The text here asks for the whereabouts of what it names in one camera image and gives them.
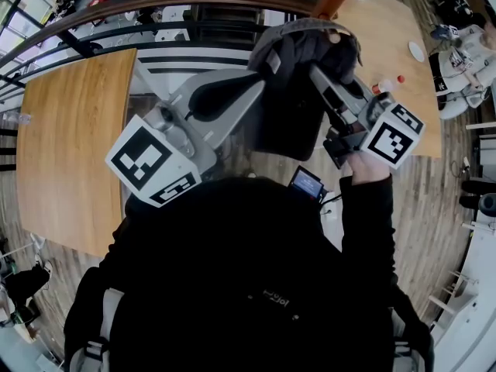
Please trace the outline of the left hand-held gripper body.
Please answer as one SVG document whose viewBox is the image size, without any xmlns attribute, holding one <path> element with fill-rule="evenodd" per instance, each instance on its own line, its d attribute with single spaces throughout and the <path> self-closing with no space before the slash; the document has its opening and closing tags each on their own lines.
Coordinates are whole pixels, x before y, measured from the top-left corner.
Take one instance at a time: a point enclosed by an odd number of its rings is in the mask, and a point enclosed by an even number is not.
<svg viewBox="0 0 496 372">
<path fill-rule="evenodd" d="M 160 208 L 201 183 L 264 85 L 242 69 L 196 74 L 144 117 L 133 116 L 105 162 L 140 201 Z"/>
</svg>

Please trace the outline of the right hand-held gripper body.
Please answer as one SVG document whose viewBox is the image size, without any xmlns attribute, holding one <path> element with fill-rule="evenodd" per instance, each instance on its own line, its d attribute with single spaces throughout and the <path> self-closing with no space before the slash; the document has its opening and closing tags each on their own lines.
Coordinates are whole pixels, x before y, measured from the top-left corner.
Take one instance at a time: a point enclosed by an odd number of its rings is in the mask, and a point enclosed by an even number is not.
<svg viewBox="0 0 496 372">
<path fill-rule="evenodd" d="M 310 66 L 309 78 L 329 117 L 323 147 L 337 168 L 361 151 L 396 170 L 419 144 L 425 123 L 389 91 L 376 95 L 357 77 L 344 84 L 318 64 Z"/>
</svg>

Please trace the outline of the grey garment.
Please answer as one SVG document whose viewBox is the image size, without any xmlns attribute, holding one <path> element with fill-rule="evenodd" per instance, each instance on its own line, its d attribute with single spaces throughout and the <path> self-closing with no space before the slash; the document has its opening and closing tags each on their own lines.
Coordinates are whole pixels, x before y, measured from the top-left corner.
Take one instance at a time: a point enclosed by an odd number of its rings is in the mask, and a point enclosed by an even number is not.
<svg viewBox="0 0 496 372">
<path fill-rule="evenodd" d="M 266 29 L 247 65 L 265 82 L 244 122 L 250 148 L 308 160 L 328 109 L 310 78 L 311 66 L 316 64 L 326 78 L 348 85 L 359 63 L 357 38 L 335 22 L 303 18 Z"/>
</svg>

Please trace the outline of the person's right forearm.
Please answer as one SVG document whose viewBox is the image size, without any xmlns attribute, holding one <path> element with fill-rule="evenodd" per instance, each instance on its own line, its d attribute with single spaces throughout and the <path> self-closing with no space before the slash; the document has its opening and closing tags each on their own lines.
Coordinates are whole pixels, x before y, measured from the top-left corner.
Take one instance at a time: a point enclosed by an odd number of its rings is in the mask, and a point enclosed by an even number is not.
<svg viewBox="0 0 496 372">
<path fill-rule="evenodd" d="M 383 285 L 397 282 L 392 226 L 390 168 L 375 157 L 355 152 L 347 157 L 352 174 L 340 179 L 343 201 L 342 254 L 358 277 L 372 274 Z"/>
</svg>

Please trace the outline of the person's left forearm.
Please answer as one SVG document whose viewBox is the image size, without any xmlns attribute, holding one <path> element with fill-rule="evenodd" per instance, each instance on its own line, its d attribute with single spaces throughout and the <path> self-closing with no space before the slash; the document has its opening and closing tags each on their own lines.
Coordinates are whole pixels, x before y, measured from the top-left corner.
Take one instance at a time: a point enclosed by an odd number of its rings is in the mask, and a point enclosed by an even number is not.
<svg viewBox="0 0 496 372">
<path fill-rule="evenodd" d="M 125 218 L 113 232 L 114 242 L 108 247 L 107 257 L 130 250 L 135 239 L 173 239 L 191 231 L 192 211 L 199 197 L 194 191 L 179 196 L 163 207 L 153 207 L 130 195 L 125 203 Z"/>
</svg>

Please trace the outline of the plastic bottle red label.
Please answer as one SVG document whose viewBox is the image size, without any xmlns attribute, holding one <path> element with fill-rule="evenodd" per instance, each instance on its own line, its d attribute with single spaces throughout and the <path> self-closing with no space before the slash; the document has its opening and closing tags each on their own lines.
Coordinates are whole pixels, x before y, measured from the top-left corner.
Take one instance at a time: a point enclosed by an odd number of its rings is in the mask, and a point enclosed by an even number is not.
<svg viewBox="0 0 496 372">
<path fill-rule="evenodd" d="M 374 95 L 379 95 L 384 92 L 392 92 L 404 82 L 405 77 L 403 75 L 398 75 L 394 80 L 384 78 L 377 84 L 373 85 L 371 91 Z"/>
</svg>

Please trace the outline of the white ledge black stripes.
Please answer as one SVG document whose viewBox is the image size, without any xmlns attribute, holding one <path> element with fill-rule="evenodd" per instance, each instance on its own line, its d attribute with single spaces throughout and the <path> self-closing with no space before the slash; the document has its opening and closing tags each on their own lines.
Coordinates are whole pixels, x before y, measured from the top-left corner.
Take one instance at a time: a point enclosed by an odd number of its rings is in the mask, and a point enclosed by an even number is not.
<svg viewBox="0 0 496 372">
<path fill-rule="evenodd" d="M 138 50 L 137 59 L 151 74 L 197 74 L 211 70 L 244 69 L 249 51 L 213 47 L 171 47 Z"/>
</svg>

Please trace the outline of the wooden table white legs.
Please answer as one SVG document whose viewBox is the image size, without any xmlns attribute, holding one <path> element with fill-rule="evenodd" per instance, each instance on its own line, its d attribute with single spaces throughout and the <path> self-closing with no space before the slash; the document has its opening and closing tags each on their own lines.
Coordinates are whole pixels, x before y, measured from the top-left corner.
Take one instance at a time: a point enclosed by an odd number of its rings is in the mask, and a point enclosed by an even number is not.
<svg viewBox="0 0 496 372">
<path fill-rule="evenodd" d="M 414 155 L 440 158 L 441 125 L 429 62 L 417 61 L 409 49 L 416 43 L 426 53 L 422 34 L 411 9 L 397 0 L 346 0 L 336 20 L 351 30 L 361 45 L 362 65 L 355 70 L 368 87 L 379 81 L 405 82 L 392 94 L 426 125 Z"/>
</svg>

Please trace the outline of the white plate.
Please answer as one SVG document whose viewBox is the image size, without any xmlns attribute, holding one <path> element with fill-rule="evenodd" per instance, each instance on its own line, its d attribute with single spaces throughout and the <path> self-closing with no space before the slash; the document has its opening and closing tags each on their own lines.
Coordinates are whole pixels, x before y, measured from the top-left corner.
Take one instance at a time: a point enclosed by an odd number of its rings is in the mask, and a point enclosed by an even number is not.
<svg viewBox="0 0 496 372">
<path fill-rule="evenodd" d="M 417 60 L 420 63 L 423 63 L 425 61 L 425 55 L 423 53 L 423 50 L 417 43 L 413 41 L 409 41 L 408 49 L 415 60 Z"/>
</svg>

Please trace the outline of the small black display device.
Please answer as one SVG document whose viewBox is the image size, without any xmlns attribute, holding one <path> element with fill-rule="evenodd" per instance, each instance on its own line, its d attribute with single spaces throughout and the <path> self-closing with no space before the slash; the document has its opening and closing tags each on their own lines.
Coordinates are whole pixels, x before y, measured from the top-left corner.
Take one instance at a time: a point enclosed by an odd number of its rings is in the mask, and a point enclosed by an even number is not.
<svg viewBox="0 0 496 372">
<path fill-rule="evenodd" d="M 294 172 L 288 187 L 300 191 L 311 200 L 321 202 L 327 195 L 327 190 L 321 179 L 302 166 L 298 166 Z"/>
</svg>

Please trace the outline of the black railing wooden handrail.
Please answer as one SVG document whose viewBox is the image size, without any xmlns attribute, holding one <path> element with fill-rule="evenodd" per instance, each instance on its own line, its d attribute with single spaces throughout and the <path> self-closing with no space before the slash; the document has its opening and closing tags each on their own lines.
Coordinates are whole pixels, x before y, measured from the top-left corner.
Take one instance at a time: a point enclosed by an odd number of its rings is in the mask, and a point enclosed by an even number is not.
<svg viewBox="0 0 496 372">
<path fill-rule="evenodd" d="M 43 27 L 40 31 L 16 46 L 0 59 L 0 69 L 13 61 L 38 43 L 57 36 L 75 26 L 84 25 L 95 19 L 130 12 L 135 9 L 144 9 L 154 6 L 195 5 L 204 3 L 242 5 L 259 9 L 270 9 L 279 12 L 290 12 L 301 16 L 310 16 L 315 7 L 315 0 L 109 0 L 98 3 L 90 8 L 71 14 L 59 21 Z"/>
</svg>

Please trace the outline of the black office chair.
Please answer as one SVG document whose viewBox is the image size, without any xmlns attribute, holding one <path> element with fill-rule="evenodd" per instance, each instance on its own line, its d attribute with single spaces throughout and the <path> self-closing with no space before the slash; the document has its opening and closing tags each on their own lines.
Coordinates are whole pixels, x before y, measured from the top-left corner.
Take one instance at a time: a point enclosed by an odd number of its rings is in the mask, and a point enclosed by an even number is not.
<svg viewBox="0 0 496 372">
<path fill-rule="evenodd" d="M 496 182 L 466 180 L 461 188 L 466 193 L 459 198 L 464 208 L 479 210 L 486 216 L 496 218 Z"/>
</svg>

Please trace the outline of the large wooden table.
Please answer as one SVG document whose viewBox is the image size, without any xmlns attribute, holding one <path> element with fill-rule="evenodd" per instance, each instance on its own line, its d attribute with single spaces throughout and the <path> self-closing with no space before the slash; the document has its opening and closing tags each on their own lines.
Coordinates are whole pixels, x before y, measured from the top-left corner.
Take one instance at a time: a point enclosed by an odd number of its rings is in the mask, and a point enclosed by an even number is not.
<svg viewBox="0 0 496 372">
<path fill-rule="evenodd" d="M 122 132 L 137 51 L 79 60 L 28 81 L 18 129 L 22 227 L 102 257 L 122 221 L 119 179 L 105 157 Z"/>
</svg>

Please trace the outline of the person's black sweatshirt torso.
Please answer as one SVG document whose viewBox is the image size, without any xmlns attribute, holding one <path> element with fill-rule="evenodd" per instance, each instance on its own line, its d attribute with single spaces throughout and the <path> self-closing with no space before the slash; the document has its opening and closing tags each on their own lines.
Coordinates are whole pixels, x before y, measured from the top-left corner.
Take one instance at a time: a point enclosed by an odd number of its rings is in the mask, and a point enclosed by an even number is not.
<svg viewBox="0 0 496 372">
<path fill-rule="evenodd" d="M 264 178 L 200 184 L 191 231 L 135 239 L 81 279 L 66 365 L 101 344 L 108 372 L 432 372 L 409 297 L 358 277 L 317 203 Z"/>
</svg>

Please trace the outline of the white curved counter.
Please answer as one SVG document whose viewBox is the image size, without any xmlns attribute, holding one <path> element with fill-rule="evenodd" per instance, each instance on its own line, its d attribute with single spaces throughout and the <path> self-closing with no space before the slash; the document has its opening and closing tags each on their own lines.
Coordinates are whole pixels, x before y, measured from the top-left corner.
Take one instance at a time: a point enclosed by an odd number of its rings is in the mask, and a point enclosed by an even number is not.
<svg viewBox="0 0 496 372">
<path fill-rule="evenodd" d="M 482 212 L 463 227 L 470 244 L 463 266 L 451 271 L 454 282 L 446 301 L 431 295 L 441 308 L 431 324 L 434 372 L 487 372 L 496 367 L 496 217 Z"/>
</svg>

